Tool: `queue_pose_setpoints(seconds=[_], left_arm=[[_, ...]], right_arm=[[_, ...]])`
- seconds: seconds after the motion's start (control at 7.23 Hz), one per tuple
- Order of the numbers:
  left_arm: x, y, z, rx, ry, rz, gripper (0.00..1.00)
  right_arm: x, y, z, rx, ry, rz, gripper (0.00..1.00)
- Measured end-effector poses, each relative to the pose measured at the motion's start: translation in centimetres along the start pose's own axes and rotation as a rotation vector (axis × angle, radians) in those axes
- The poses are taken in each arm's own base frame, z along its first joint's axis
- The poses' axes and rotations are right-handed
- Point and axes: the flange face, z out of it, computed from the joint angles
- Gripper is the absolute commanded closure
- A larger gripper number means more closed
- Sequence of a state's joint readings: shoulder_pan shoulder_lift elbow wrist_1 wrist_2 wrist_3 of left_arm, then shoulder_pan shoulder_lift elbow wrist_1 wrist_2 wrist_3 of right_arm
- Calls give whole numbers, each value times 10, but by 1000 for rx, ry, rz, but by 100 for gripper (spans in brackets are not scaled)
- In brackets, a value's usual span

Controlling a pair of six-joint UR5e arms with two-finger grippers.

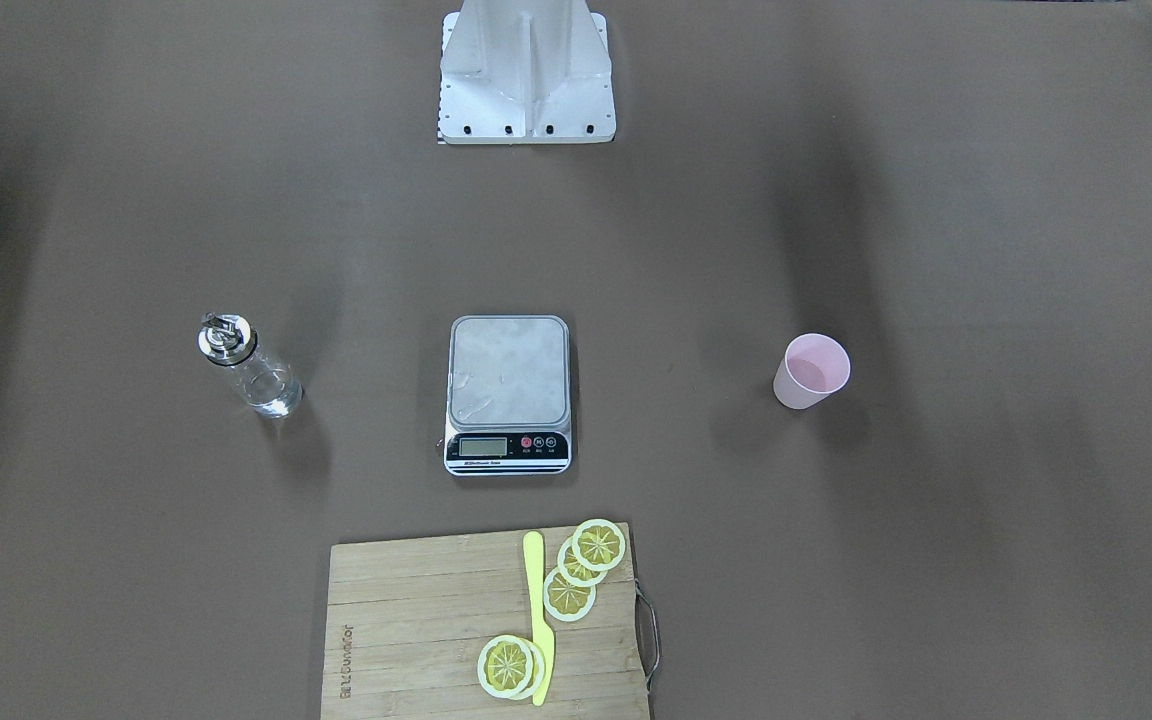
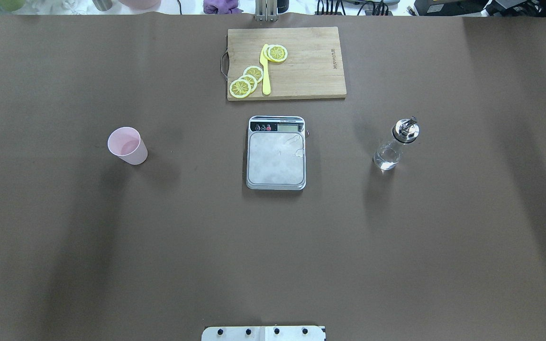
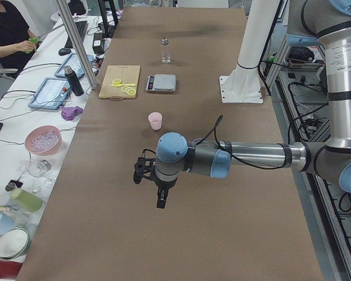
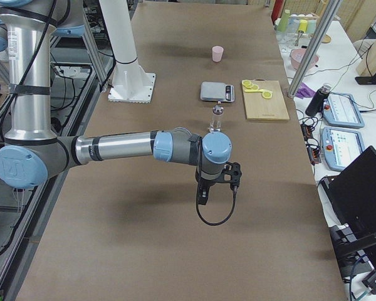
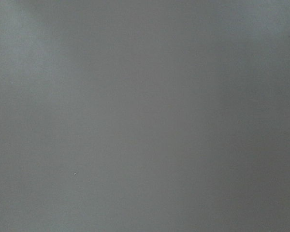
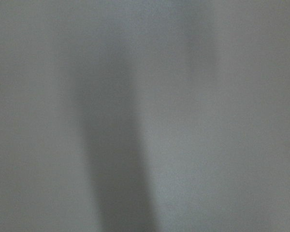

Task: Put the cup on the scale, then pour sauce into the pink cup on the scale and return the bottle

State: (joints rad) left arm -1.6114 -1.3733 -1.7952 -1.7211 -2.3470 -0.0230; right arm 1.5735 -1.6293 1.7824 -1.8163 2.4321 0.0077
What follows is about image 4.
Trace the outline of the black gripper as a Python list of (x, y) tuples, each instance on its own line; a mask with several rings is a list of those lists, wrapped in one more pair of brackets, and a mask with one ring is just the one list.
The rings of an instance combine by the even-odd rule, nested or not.
[(197, 184), (196, 202), (205, 206), (209, 199), (210, 188), (214, 185), (212, 181), (200, 180)]

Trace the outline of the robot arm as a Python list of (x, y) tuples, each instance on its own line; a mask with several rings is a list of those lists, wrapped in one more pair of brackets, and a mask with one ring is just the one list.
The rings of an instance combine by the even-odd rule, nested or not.
[(154, 156), (196, 167), (197, 204), (206, 204), (216, 183), (239, 186), (239, 165), (229, 162), (232, 144), (222, 132), (205, 136), (185, 128), (86, 138), (59, 137), (51, 128), (50, 36), (85, 32), (81, 1), (0, 1), (8, 32), (11, 129), (0, 149), (0, 179), (29, 189), (91, 161)]

